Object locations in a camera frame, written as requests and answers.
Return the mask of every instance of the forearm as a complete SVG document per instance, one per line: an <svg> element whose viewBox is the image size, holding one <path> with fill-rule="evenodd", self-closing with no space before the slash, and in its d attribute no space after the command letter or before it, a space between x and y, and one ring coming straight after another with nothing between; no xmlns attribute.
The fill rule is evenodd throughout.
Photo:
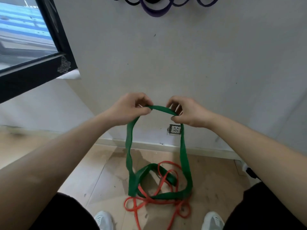
<svg viewBox="0 0 307 230"><path fill-rule="evenodd" d="M110 127L102 113L1 169L0 229L28 229Z"/></svg>
<svg viewBox="0 0 307 230"><path fill-rule="evenodd" d="M213 114L208 128L220 136L305 225L307 158L224 116Z"/></svg>

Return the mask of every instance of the left hand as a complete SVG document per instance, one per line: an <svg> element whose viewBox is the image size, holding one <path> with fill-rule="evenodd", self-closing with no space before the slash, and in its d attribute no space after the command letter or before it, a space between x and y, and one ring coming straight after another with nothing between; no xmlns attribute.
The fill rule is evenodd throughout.
<svg viewBox="0 0 307 230"><path fill-rule="evenodd" d="M136 117L147 115L151 109L144 107L153 105L152 100L144 93L127 93L104 112L113 126L126 125Z"/></svg>

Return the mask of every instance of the wooden floor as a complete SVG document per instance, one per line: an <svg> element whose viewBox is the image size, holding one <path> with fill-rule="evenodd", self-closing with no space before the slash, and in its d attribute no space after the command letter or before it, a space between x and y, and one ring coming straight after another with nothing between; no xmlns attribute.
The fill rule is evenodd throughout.
<svg viewBox="0 0 307 230"><path fill-rule="evenodd" d="M45 136L16 135L0 132L0 168L24 156L49 140ZM149 163L170 160L180 163L179 154L132 150L134 169L139 170ZM193 194L190 200L192 214L188 219L176 217L173 229L201 229L204 216L216 211L223 220L242 200L243 191L249 188L246 176L239 175L233 160L188 155ZM185 186L183 175L180 185ZM158 183L156 175L145 178L142 187L152 194ZM76 169L61 186L59 192L78 200L94 216L98 211L111 213L117 230L136 230L134 214L123 207L128 197L128 171L124 148L94 145ZM142 229L166 229L174 212L173 205L147 205L139 210Z"/></svg>

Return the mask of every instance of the shoe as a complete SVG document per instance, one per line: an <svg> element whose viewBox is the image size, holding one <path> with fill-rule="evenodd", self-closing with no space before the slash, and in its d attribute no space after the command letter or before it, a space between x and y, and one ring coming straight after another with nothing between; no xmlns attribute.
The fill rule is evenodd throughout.
<svg viewBox="0 0 307 230"><path fill-rule="evenodd" d="M98 212L94 217L100 230L113 230L114 224L110 213L105 211Z"/></svg>
<svg viewBox="0 0 307 230"><path fill-rule="evenodd" d="M222 230L224 222L218 213L210 211L204 218L204 223L201 230Z"/></svg>

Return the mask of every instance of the electrical socket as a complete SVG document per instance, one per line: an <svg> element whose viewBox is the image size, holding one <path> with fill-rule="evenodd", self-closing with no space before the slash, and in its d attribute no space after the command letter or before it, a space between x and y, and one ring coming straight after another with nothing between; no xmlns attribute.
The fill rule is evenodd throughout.
<svg viewBox="0 0 307 230"><path fill-rule="evenodd" d="M170 124L167 129L169 134L180 135L181 134L181 125L180 124Z"/></svg>

